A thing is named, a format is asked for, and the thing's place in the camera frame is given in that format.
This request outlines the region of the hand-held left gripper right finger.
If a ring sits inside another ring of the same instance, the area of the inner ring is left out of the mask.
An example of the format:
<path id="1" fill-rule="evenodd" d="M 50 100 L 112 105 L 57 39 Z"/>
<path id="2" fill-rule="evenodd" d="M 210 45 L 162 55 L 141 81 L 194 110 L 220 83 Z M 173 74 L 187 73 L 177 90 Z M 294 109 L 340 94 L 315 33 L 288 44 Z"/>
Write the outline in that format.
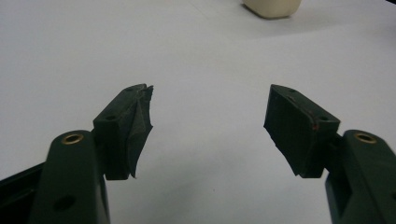
<path id="1" fill-rule="evenodd" d="M 326 147 L 335 138 L 340 120 L 289 87 L 270 87 L 263 127 L 295 175 L 319 178 Z"/>

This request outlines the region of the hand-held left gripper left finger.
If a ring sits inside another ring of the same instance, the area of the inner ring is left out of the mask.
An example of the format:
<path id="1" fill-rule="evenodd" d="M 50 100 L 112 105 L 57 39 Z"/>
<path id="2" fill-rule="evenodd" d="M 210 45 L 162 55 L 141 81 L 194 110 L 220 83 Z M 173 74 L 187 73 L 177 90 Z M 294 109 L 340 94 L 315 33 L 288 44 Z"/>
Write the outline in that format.
<path id="1" fill-rule="evenodd" d="M 107 180 L 135 177 L 152 130 L 149 106 L 153 87 L 138 84 L 122 90 L 93 120 L 93 135 L 105 152 Z"/>

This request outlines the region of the cream plastic container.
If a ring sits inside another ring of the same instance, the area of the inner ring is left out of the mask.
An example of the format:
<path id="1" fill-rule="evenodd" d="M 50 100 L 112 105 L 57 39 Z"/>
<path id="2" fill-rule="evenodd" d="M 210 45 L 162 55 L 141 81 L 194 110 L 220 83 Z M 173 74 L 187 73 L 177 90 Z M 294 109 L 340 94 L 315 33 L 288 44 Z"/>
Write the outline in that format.
<path id="1" fill-rule="evenodd" d="M 302 0 L 242 0 L 255 14 L 265 19 L 278 19 L 294 14 Z"/>

